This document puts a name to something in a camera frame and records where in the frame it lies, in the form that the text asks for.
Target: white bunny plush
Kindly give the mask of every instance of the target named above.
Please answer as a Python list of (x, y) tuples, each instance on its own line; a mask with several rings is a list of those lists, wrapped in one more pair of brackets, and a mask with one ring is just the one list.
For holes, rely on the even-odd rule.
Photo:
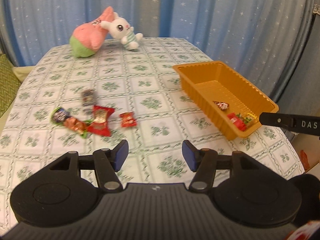
[(100, 26), (109, 31), (110, 35), (116, 39), (121, 40), (121, 44), (128, 50), (137, 49), (139, 41), (143, 38), (142, 33), (133, 33), (133, 27), (119, 15), (114, 12), (115, 20), (113, 22), (102, 21)]

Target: candy wrapper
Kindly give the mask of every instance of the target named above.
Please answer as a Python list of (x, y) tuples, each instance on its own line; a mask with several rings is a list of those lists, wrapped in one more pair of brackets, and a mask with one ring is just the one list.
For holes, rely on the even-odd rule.
[(213, 101), (221, 110), (227, 110), (229, 108), (229, 104), (226, 102), (218, 102)]
[(92, 89), (87, 89), (81, 92), (82, 107), (86, 114), (92, 113), (93, 105), (97, 104), (95, 92)]
[(303, 165), (303, 168), (304, 170), (306, 171), (307, 169), (310, 168), (310, 164), (308, 162), (308, 156), (307, 154), (304, 152), (304, 150), (301, 150), (299, 153), (298, 153), (298, 157), (300, 159), (300, 161), (302, 162), (302, 165)]
[(108, 118), (115, 111), (114, 108), (93, 106), (93, 122), (88, 127), (88, 131), (101, 136), (111, 136), (108, 128)]
[(85, 122), (81, 122), (77, 118), (73, 117), (62, 107), (58, 107), (52, 112), (51, 121), (55, 124), (63, 125), (70, 130), (76, 131), (83, 138), (87, 137), (88, 125)]
[(235, 113), (228, 114), (227, 117), (236, 127), (238, 127), (240, 131), (245, 131), (247, 129), (245, 123), (238, 116), (236, 116)]
[(137, 125), (137, 121), (133, 118), (133, 112), (127, 112), (120, 114), (119, 117), (121, 120), (121, 127), (132, 127)]
[(241, 114), (236, 115), (244, 124), (247, 126), (247, 128), (251, 127), (257, 122), (257, 117), (253, 114), (247, 113), (245, 116), (242, 116)]

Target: table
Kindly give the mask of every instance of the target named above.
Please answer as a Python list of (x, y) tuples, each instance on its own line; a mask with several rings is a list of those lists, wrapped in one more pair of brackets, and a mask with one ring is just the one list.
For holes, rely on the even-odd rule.
[[(185, 39), (144, 38), (139, 49), (125, 50), (118, 41), (106, 40), (90, 58), (74, 59), (70, 46), (52, 48), (39, 61), (19, 89), (14, 107), (0, 135), (0, 228), (11, 228), (10, 192), (21, 181), (69, 150), (80, 155), (129, 142), (130, 154), (118, 172), (120, 181), (185, 182), (193, 173), (181, 154), (181, 143), (219, 154), (244, 151), (285, 178), (303, 173), (303, 166), (282, 131), (261, 127), (248, 138), (227, 141), (203, 112), (181, 90), (173, 65), (210, 60)], [(64, 127), (50, 124), (49, 116), (62, 106), (86, 120), (80, 92), (97, 91), (98, 103), (115, 108), (110, 117), (111, 137), (82, 139)], [(120, 127), (119, 114), (134, 111), (138, 126)], [(215, 185), (228, 178), (218, 171)], [(96, 185), (94, 172), (82, 177)]]

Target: curtain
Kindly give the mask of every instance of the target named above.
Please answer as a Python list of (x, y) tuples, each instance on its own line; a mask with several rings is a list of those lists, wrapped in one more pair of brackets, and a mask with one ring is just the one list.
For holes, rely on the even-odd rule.
[(297, 34), (296, 41), (288, 58), (286, 65), (276, 83), (273, 91), (270, 95), (271, 99), (276, 103), (279, 101), (281, 94), (284, 92), (292, 74), (294, 73), (297, 63), (302, 55), (305, 48), (308, 35), (310, 33), (310, 27), (313, 24), (313, 3), (315, 0), (306, 0), (305, 10), (302, 16), (301, 25)]
[(9, 0), (22, 65), (35, 65), (52, 47), (67, 44), (73, 30), (112, 6), (136, 31), (158, 35), (160, 0)]
[(8, 0), (0, 0), (0, 48), (15, 66), (23, 64), (12, 27), (11, 15), (5, 8)]
[(320, 109), (320, 16), (278, 105), (284, 114), (315, 115)]
[(292, 51), (305, 4), (306, 0), (174, 0), (167, 31), (213, 60), (224, 61), (269, 95)]
[(286, 66), (294, 65), (292, 59), (301, 52), (297, 44), (303, 43), (308, 31), (304, 19), (310, 16), (310, 4), (308, 0), (8, 0), (6, 9), (20, 65), (35, 65), (50, 48), (68, 43), (74, 28), (112, 6), (136, 32), (185, 38), (270, 95)]

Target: striped plush outfit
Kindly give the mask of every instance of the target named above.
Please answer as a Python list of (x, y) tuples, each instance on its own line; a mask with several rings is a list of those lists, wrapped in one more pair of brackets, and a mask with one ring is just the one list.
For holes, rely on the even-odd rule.
[(136, 35), (132, 31), (129, 32), (129, 34), (126, 36), (126, 38), (127, 38), (127, 43), (124, 44), (124, 47), (126, 49), (129, 49), (130, 42), (132, 42), (132, 41), (138, 42)]

